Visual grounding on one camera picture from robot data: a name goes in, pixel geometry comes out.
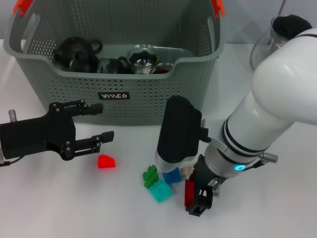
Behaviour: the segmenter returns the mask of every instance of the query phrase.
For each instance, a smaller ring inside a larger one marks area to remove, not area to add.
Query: teapot handle
[[[128,63],[128,59],[124,56],[120,56],[118,58],[118,60],[121,62],[121,61],[124,61],[126,63],[126,65],[123,65],[125,68],[129,68],[129,63]]]
[[[102,50],[103,44],[101,43],[100,40],[97,40],[97,39],[91,39],[91,40],[87,41],[87,44],[89,44],[89,45],[94,44],[94,43],[99,44],[99,47],[94,50],[94,54],[98,54]]]

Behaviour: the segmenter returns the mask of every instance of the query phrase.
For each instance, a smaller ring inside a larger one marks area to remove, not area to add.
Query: cable
[[[14,160],[14,161],[5,161],[4,163],[0,164],[0,167],[12,165],[12,164],[18,162],[19,160],[21,160],[23,157],[24,156],[21,156],[20,158]]]
[[[18,162],[18,161],[21,160],[23,157],[24,157],[24,156],[21,156],[20,158],[14,160],[14,161],[10,161],[10,164],[12,165],[12,164]]]
[[[282,15],[282,12],[284,10],[285,4],[286,4],[286,0],[283,0],[282,6],[281,6],[281,8],[279,9],[279,12],[278,12],[278,16]]]
[[[247,167],[246,169],[244,169],[242,172],[247,171],[247,170],[250,170],[250,169],[257,169],[257,168],[259,168],[259,167],[261,167],[261,166],[263,166],[263,165],[265,165],[265,164],[263,164],[262,161],[259,160],[259,161],[257,161],[255,164],[253,164],[252,166]]]

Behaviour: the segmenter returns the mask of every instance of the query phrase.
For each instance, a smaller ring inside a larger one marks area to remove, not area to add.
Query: basket logo text
[[[129,92],[98,92],[100,100],[128,100],[130,99]]]

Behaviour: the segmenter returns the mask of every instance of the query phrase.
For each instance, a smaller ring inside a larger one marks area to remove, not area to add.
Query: dark red block
[[[108,155],[100,155],[98,157],[98,167],[99,169],[114,168],[115,160]]]
[[[194,181],[185,180],[185,207],[192,205],[194,202]]]

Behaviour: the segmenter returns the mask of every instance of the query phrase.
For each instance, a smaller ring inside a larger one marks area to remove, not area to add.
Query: black lid
[[[132,65],[146,67],[154,65],[158,61],[158,58],[147,51],[142,51],[140,53],[133,53],[129,60]]]
[[[273,30],[281,37],[291,40],[298,34],[312,29],[312,25],[305,19],[295,16],[278,16],[272,24]]]

